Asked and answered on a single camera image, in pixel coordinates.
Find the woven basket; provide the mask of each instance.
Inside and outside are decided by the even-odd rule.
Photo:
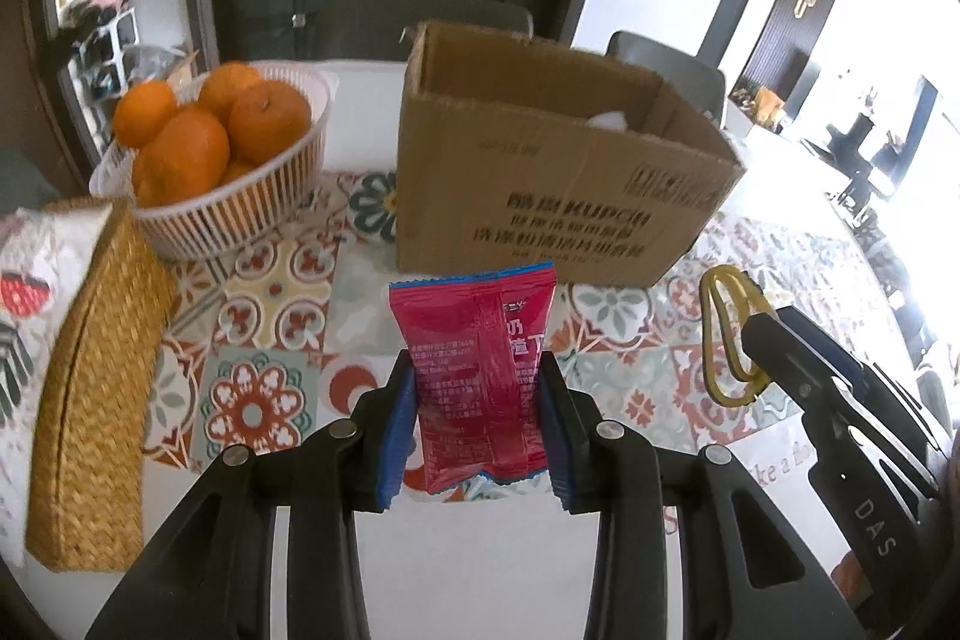
[[[102,203],[71,199],[47,209]],[[127,201],[112,204],[37,415],[27,550],[54,572],[125,570],[143,548],[144,410],[176,286]]]

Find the cardboard box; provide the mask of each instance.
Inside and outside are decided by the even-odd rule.
[[[629,131],[587,126],[614,110]],[[648,287],[742,175],[720,131],[652,71],[426,23],[400,113],[397,263],[448,275],[552,259],[563,282]]]

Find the fruit basket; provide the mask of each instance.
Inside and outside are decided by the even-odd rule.
[[[294,62],[260,61],[251,66],[264,79],[288,82],[306,97],[310,131],[277,158],[209,194],[169,207],[134,208],[133,219],[161,258],[197,261],[246,247],[289,218],[318,184],[335,78]],[[176,92],[180,105],[197,99],[206,77],[202,74]],[[136,151],[114,140],[90,177],[90,194],[133,200],[134,157]]]

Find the pink snack package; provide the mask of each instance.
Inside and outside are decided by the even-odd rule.
[[[547,262],[390,286],[430,493],[480,472],[510,482],[546,468],[534,389],[556,285]]]

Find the floral tile pattern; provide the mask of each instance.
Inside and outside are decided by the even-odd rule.
[[[297,447],[315,428],[318,375],[304,353],[215,346],[200,382],[192,462],[203,469],[237,443],[256,453]]]
[[[325,172],[294,220],[232,266],[176,268],[181,299],[158,353],[149,458],[196,469],[235,437],[257,448],[288,447],[386,383],[403,347],[387,286],[412,277],[395,262],[396,187],[390,172]],[[695,452],[798,413],[776,386],[734,410],[707,395],[698,286],[718,263],[744,269],[775,307],[796,305],[858,356],[893,375],[909,371],[896,321],[853,238],[813,237],[722,213],[647,290],[558,286],[544,347],[603,415],[662,447]],[[718,381],[737,394],[717,343]],[[248,410],[244,418],[251,400],[259,417]],[[397,501],[548,490],[546,475],[509,486],[478,476],[429,496],[415,432]]]

